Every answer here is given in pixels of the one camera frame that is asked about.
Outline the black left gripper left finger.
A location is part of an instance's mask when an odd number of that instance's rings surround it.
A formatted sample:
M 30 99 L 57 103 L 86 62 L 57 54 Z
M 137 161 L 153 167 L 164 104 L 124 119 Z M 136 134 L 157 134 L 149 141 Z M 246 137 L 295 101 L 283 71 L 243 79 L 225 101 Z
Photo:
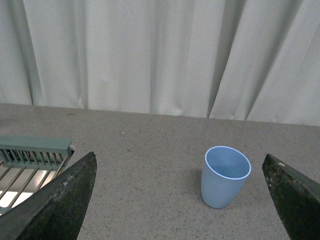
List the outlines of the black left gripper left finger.
M 97 160 L 89 152 L 0 217 L 2 240 L 75 240 L 92 196 Z

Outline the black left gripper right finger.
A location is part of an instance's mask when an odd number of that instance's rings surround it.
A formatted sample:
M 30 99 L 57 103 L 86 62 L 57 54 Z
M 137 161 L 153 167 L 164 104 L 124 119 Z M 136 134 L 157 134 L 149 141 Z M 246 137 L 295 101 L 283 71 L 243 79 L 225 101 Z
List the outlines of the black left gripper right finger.
M 262 171 L 280 220 L 291 240 L 320 238 L 320 184 L 271 154 Z

